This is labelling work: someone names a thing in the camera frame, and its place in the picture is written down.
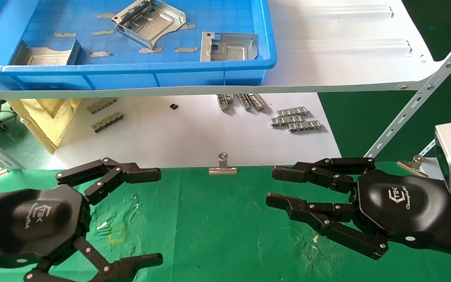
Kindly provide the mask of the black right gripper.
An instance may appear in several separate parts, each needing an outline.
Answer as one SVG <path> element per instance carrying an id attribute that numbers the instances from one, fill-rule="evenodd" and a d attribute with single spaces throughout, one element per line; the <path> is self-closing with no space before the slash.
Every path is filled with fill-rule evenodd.
<path id="1" fill-rule="evenodd" d="M 387 241 L 434 249 L 440 237 L 441 216 L 451 199 L 444 182 L 417 175 L 391 175 L 375 168 L 372 158 L 325 158 L 314 163 L 297 162 L 292 167 L 274 166 L 272 178 L 312 183 L 342 194 L 357 184 L 363 226 L 379 235 L 345 225 L 358 218 L 355 204 L 309 203 L 271 192 L 265 203 L 285 210 L 290 220 L 305 223 L 319 235 L 374 260 L 389 250 Z M 353 175 L 361 175 L 356 183 Z"/>

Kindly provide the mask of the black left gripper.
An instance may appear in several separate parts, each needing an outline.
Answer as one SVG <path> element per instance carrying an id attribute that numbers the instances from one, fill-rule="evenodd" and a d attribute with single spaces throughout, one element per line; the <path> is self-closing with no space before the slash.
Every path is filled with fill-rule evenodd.
<path id="1" fill-rule="evenodd" d="M 132 282 L 139 270 L 161 265 L 163 255 L 153 253 L 109 263 L 84 238 L 91 220 L 89 205 L 97 205 L 123 183 L 161 179 L 159 168 L 104 158 L 57 173 L 60 185 L 53 189 L 0 193 L 0 268 L 37 264 L 26 273 L 25 282 L 71 282 L 50 275 L 49 270 L 78 250 L 98 270 L 90 282 Z M 73 188 L 93 180 L 84 196 Z"/>

